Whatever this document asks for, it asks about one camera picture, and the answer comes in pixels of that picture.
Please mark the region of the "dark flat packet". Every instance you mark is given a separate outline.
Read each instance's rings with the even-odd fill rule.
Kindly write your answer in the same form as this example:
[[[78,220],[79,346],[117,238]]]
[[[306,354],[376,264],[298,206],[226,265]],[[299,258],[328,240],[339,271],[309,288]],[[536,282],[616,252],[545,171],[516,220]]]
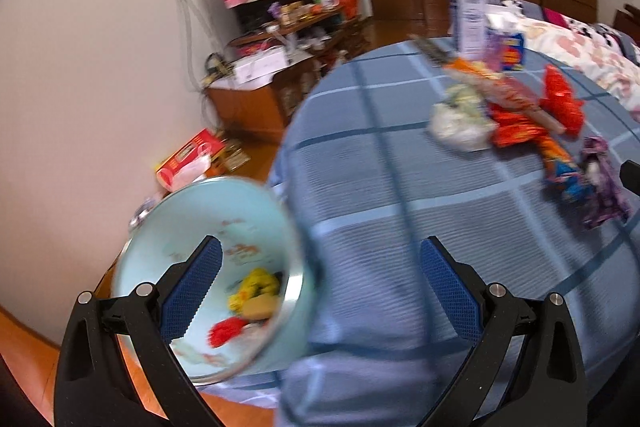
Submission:
[[[439,67],[445,67],[454,61],[454,54],[441,48],[430,38],[409,34],[411,43],[432,63]]]

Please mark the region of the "white green wrapper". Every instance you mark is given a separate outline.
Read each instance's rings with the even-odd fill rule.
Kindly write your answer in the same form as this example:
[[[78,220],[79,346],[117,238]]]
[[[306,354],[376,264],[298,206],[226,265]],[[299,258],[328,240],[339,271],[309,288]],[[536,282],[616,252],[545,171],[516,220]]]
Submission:
[[[474,153],[491,148],[497,124],[488,116],[484,98],[471,86],[457,83],[433,105],[427,130],[446,147]]]

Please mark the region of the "orange long snack wrapper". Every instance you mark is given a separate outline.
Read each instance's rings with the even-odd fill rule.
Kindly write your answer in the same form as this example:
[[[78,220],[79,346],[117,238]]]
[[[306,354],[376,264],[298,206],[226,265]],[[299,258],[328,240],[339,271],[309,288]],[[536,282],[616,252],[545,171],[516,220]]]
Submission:
[[[483,62],[469,62],[456,57],[442,65],[442,69],[455,80],[473,87],[489,102],[496,103],[511,112],[526,115],[556,134],[564,134],[566,128],[538,104],[535,95],[529,94],[515,79],[494,72]]]

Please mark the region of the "yellow bucket with bag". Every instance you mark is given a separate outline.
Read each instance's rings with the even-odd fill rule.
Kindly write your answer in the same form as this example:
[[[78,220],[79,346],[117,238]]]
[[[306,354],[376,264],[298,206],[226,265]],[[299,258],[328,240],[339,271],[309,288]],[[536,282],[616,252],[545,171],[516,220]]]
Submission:
[[[134,215],[129,220],[128,231],[132,232],[137,227],[140,227],[140,225],[142,225],[146,217],[149,216],[149,213],[154,209],[157,203],[157,197],[148,197],[147,199],[145,199],[145,201],[142,202],[142,204],[137,208],[137,210],[134,212]]]

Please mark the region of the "yellow wrapper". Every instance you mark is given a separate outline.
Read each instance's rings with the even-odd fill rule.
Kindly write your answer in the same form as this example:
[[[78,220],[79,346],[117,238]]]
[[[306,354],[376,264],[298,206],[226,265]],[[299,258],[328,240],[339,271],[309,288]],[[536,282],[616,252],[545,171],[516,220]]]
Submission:
[[[274,274],[264,268],[255,268],[244,277],[238,290],[228,298],[228,308],[231,312],[239,314],[245,303],[254,297],[277,296],[280,286],[281,283]]]

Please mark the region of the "white milk carton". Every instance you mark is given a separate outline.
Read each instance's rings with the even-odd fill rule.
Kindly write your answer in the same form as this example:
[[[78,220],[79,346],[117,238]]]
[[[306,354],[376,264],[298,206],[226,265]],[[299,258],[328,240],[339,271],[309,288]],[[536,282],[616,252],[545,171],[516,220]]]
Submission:
[[[467,61],[483,60],[486,51],[487,0],[449,0],[451,37]]]

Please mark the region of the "red foam fruit net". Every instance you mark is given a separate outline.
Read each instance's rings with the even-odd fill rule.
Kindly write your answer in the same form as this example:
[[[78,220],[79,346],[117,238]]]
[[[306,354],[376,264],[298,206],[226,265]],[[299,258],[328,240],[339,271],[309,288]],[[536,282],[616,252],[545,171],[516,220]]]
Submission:
[[[212,326],[208,332],[208,344],[212,348],[219,348],[231,339],[242,334],[248,321],[243,317],[228,317]]]

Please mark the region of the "purple wrapper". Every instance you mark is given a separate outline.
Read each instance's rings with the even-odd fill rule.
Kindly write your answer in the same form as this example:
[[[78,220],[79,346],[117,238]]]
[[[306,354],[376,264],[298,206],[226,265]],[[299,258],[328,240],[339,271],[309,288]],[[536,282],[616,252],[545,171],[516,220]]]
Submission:
[[[585,227],[595,229],[611,219],[627,222],[631,207],[608,157],[608,142],[600,136],[586,136],[580,151],[580,167],[592,188],[586,202]]]

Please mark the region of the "blue plaid tablecloth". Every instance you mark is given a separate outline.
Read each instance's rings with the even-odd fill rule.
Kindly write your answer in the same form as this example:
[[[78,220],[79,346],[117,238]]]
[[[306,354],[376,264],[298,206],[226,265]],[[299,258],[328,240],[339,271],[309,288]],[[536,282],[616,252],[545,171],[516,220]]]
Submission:
[[[638,217],[586,229],[531,146],[448,150],[427,124],[449,86],[397,43],[337,67],[297,109],[268,182],[319,277],[309,352],[211,395],[280,426],[416,425],[469,350],[422,277],[432,235],[514,295],[563,295],[589,392],[614,374],[639,332]]]

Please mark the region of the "red plastic bag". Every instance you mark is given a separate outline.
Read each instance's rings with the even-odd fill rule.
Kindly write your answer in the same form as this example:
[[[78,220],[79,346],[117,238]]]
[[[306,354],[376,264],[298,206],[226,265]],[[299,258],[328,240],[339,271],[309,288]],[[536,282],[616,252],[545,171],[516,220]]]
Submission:
[[[577,139],[585,124],[584,102],[578,100],[570,83],[560,70],[547,65],[544,70],[544,96],[539,106],[565,128],[565,134]]]

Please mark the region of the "pink translucent plastic bag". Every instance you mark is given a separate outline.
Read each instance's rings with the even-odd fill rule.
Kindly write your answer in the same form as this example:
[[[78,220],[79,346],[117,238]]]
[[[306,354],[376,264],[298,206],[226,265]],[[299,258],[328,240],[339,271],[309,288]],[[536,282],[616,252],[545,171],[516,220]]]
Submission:
[[[504,35],[501,31],[488,28],[485,37],[483,62],[493,72],[503,71]]]

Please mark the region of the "yellow sponge piece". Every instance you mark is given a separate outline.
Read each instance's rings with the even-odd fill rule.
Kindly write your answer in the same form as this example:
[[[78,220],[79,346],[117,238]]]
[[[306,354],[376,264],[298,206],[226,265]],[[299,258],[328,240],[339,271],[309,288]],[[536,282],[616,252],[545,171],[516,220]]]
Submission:
[[[280,309],[280,297],[262,294],[245,301],[241,317],[250,322],[267,321]]]

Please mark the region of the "red orange snack wrapper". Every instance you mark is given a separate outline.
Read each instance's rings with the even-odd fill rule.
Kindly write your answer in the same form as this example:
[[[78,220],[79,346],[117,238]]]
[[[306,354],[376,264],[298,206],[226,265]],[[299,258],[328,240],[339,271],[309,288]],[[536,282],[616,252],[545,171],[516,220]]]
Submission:
[[[545,127],[536,124],[533,119],[522,113],[513,112],[496,103],[488,104],[488,112],[496,124],[492,135],[492,143],[496,147],[508,147],[527,142],[538,143],[549,136]]]

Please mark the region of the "pink heart patterned quilt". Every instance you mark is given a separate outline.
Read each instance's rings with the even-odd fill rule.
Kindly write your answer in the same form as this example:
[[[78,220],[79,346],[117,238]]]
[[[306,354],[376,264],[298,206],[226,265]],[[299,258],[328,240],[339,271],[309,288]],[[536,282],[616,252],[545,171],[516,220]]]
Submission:
[[[542,20],[521,17],[525,46],[581,72],[613,95],[639,121],[639,65],[591,38]]]

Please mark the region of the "blue orange snack wrapper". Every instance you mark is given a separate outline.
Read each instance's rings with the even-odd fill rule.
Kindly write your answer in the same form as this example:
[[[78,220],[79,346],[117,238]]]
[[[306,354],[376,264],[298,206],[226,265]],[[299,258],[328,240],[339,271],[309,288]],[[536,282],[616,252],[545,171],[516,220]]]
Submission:
[[[585,204],[593,195],[593,186],[573,157],[551,135],[534,139],[546,173],[547,184],[567,204]]]

